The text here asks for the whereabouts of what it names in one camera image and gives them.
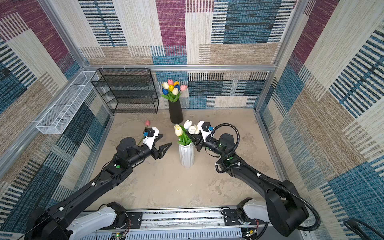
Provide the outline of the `white ribbed vase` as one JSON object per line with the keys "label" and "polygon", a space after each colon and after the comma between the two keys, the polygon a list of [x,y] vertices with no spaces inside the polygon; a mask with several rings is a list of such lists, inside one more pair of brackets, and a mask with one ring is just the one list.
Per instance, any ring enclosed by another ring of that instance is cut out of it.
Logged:
{"label": "white ribbed vase", "polygon": [[190,168],[193,166],[194,159],[194,145],[179,145],[180,161],[183,167]]}

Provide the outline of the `black tapered vase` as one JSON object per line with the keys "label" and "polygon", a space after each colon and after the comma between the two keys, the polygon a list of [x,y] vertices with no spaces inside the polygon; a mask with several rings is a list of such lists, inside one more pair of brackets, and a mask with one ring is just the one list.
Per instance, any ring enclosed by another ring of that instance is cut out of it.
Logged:
{"label": "black tapered vase", "polygon": [[183,111],[180,100],[177,100],[176,102],[169,101],[169,113],[170,113],[170,120],[173,124],[180,124],[183,122]]}

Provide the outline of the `light pink tulip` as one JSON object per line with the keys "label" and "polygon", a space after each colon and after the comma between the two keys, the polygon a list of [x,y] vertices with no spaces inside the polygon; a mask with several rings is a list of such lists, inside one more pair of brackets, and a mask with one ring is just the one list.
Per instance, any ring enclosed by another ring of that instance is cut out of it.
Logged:
{"label": "light pink tulip", "polygon": [[182,92],[182,91],[185,91],[187,88],[188,88],[188,87],[187,87],[186,85],[182,85],[182,86],[180,86],[180,91],[181,91],[181,92]]}

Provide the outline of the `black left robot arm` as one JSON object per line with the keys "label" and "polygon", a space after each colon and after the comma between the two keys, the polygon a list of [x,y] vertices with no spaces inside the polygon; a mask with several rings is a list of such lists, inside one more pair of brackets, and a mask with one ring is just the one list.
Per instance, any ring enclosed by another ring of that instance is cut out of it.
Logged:
{"label": "black left robot arm", "polygon": [[124,228],[126,209],[113,202],[91,215],[80,217],[102,195],[121,184],[135,167],[146,158],[161,159],[172,146],[168,143],[158,149],[155,143],[162,138],[156,128],[150,129],[141,146],[134,138],[124,138],[117,146],[112,160],[89,183],[74,194],[50,208],[37,208],[27,221],[25,240],[78,240],[105,227]]}

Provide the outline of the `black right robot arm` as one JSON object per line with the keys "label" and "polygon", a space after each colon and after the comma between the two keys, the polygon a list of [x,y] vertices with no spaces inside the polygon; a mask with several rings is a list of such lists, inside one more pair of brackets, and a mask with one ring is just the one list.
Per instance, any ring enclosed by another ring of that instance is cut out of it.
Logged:
{"label": "black right robot arm", "polygon": [[240,143],[239,134],[236,140],[230,134],[222,134],[219,140],[211,136],[204,140],[201,134],[188,133],[187,136],[191,138],[198,151],[208,148],[223,158],[216,164],[218,173],[227,173],[243,181],[265,199],[267,221],[281,235],[287,237],[294,230],[314,231],[320,227],[319,213],[308,201],[300,197],[290,181],[281,182],[270,178],[236,154]]}

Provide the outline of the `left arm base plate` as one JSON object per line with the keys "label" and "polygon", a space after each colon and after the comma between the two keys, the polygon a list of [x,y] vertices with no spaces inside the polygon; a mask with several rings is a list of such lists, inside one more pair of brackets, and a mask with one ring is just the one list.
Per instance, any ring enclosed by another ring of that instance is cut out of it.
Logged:
{"label": "left arm base plate", "polygon": [[112,225],[101,230],[128,230],[139,229],[142,223],[143,212],[120,213]]}

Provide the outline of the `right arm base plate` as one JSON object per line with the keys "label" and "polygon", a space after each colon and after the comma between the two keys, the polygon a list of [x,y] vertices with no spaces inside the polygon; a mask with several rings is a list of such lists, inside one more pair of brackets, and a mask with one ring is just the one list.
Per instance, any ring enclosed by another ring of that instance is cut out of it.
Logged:
{"label": "right arm base plate", "polygon": [[220,213],[224,218],[225,226],[259,226],[264,225],[265,222],[258,219],[246,219],[245,215],[238,214],[237,209],[230,209],[223,207],[220,209]]}

